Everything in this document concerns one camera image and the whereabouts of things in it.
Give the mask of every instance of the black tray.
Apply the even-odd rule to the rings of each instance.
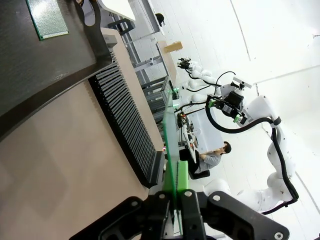
[[[0,141],[45,105],[112,62],[100,30],[101,14],[90,1],[95,23],[82,8],[58,0],[69,34],[39,41],[25,0],[1,3]]]

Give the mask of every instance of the seated person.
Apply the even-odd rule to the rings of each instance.
[[[221,156],[231,152],[231,146],[227,141],[224,141],[224,147],[218,148],[214,151],[208,151],[203,154],[195,151],[196,163],[193,160],[188,148],[179,151],[180,160],[188,161],[188,170],[193,174],[199,174],[217,166],[220,163]]]

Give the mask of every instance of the black hair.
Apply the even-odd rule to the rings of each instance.
[[[224,141],[224,143],[226,144],[226,146],[224,147],[224,152],[228,154],[231,152],[231,145],[227,141]]]

